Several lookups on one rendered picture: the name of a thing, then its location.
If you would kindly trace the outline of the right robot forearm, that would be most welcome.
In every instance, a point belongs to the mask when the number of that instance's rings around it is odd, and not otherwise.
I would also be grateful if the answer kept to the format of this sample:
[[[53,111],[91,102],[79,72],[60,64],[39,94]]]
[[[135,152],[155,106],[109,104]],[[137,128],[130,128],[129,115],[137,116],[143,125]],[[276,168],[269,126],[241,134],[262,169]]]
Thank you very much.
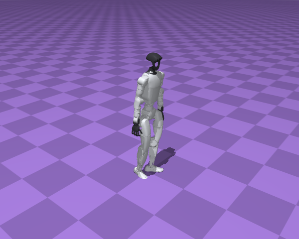
[[[133,119],[133,122],[138,123],[138,119],[141,116],[140,112],[141,112],[140,100],[138,98],[136,98],[135,102],[134,102],[134,119]]]

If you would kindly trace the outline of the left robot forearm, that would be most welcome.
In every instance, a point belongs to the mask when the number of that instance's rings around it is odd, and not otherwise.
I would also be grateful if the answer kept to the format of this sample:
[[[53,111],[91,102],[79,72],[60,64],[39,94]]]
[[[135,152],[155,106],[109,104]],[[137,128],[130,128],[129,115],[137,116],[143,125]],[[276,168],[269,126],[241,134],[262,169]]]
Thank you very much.
[[[163,94],[161,96],[158,96],[157,99],[157,108],[161,110],[161,107],[163,107]]]

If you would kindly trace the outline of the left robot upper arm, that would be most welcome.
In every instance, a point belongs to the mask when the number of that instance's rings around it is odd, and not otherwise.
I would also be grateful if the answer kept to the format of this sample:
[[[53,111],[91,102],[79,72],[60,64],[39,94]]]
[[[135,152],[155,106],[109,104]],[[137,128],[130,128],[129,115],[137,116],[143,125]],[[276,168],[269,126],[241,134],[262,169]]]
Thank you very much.
[[[159,72],[161,73],[161,86],[162,86],[163,79],[164,79],[164,72],[161,72],[161,71],[159,71]],[[161,88],[161,86],[160,86],[159,96],[161,96],[164,93],[164,89]]]

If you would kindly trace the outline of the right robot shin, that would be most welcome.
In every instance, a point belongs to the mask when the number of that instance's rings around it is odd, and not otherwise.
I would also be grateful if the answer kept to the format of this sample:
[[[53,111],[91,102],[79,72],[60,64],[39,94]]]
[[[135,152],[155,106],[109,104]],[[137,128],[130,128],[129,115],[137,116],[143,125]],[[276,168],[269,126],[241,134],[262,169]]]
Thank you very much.
[[[137,171],[140,172],[143,168],[143,165],[147,159],[148,156],[148,151],[144,154],[142,147],[138,147],[138,152],[137,152]]]

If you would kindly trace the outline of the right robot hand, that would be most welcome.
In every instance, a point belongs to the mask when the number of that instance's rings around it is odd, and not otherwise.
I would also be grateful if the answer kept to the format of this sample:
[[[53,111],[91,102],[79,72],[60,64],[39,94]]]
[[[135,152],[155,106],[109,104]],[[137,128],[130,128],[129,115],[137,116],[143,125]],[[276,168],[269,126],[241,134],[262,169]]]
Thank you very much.
[[[139,124],[140,124],[140,119],[138,119],[138,123],[133,122],[133,127],[132,127],[132,134],[136,135],[136,136],[140,136],[139,135],[139,131],[142,134],[142,131],[140,130]]]

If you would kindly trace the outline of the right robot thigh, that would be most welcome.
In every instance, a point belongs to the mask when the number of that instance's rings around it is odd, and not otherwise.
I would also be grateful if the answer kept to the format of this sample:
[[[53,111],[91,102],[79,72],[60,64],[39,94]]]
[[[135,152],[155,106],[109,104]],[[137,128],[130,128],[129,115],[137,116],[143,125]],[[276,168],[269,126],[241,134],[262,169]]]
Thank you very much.
[[[146,115],[140,116],[140,124],[139,127],[141,127],[142,134],[140,133],[141,138],[141,147],[144,152],[144,154],[149,150],[150,146],[150,138],[151,138],[151,130],[150,130],[150,122],[147,119]]]

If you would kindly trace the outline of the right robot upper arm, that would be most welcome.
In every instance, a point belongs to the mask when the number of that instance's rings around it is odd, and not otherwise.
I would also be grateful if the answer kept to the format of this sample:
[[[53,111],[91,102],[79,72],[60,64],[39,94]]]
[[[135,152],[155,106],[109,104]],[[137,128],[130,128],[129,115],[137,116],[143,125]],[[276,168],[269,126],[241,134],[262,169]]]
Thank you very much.
[[[136,90],[136,98],[138,98],[140,100],[140,105],[144,103],[144,100],[143,98],[141,97],[143,92],[144,92],[144,89],[145,89],[145,86],[148,84],[148,77],[147,76],[142,76],[142,77],[139,77],[138,78],[138,81],[137,81],[137,90]]]

